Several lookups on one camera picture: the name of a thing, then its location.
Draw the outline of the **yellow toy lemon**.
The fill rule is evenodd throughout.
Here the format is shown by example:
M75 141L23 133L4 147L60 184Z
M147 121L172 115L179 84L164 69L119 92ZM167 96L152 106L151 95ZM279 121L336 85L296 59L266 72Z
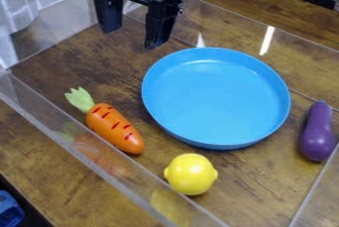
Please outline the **yellow toy lemon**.
M219 177L210 160L192 153L175 157L163 174L171 187L186 195L207 192Z

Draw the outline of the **blue object at corner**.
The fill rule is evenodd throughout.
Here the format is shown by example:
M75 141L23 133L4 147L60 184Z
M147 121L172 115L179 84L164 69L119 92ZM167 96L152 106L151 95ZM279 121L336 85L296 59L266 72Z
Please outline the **blue object at corner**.
M7 190L0 190L0 227L17 227L25 213Z

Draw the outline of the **clear acrylic enclosure wall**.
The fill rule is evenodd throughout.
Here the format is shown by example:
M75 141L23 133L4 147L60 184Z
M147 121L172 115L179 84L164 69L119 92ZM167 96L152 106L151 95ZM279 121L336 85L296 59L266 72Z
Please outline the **clear acrylic enclosure wall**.
M60 227L339 227L339 51L202 0L184 1L170 41L143 46L144 14L128 4L105 34L91 0L47 8L29 27L0 36L0 174ZM222 48L263 61L283 79L291 108L280 128L234 150L171 136L141 100L148 68L194 48ZM145 149L132 155L85 124L67 100L84 88L133 125ZM335 149L315 162L300 152L310 107L332 108ZM178 192L164 169L203 155L219 177L200 195Z

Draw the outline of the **orange toy carrot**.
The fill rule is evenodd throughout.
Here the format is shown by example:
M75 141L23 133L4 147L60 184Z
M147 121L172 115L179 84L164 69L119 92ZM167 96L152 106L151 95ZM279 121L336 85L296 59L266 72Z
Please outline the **orange toy carrot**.
M107 103L95 103L84 88L72 88L65 93L69 103L85 114L85 124L115 147L125 153L140 155L144 140L131 122Z

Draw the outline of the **purple toy eggplant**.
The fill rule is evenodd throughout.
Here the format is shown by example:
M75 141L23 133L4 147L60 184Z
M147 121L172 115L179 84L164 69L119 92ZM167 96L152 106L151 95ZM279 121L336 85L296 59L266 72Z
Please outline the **purple toy eggplant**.
M335 149L332 132L332 108L326 101L316 101L310 107L306 127L300 136L300 152L312 161L328 159Z

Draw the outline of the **blue round tray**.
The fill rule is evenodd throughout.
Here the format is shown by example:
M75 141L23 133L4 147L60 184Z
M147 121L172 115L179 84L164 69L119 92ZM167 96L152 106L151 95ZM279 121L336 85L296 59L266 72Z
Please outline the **blue round tray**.
M275 70L222 48L179 51L148 68L144 107L164 131L211 150L248 147L284 123L291 97Z

